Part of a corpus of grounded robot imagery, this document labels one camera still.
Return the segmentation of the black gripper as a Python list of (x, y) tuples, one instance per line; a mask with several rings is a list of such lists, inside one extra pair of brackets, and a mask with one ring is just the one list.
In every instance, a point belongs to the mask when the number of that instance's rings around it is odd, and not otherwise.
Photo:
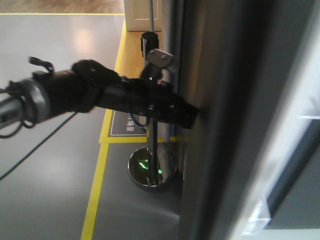
[(169, 84), (148, 84), (139, 78), (121, 78), (104, 89), (99, 106), (153, 118), (161, 123), (191, 129), (198, 108), (172, 91)]

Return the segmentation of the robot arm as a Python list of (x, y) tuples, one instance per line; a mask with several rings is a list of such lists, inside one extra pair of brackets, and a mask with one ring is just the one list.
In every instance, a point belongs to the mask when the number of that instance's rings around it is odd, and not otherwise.
[(45, 71), (10, 81), (1, 89), (6, 94), (0, 102), (1, 128), (16, 124), (18, 129), (31, 129), (67, 112), (88, 113), (99, 107), (190, 129), (199, 113), (169, 83), (153, 83), (146, 75), (121, 76), (92, 59), (79, 60), (62, 71), (35, 57), (29, 62)]

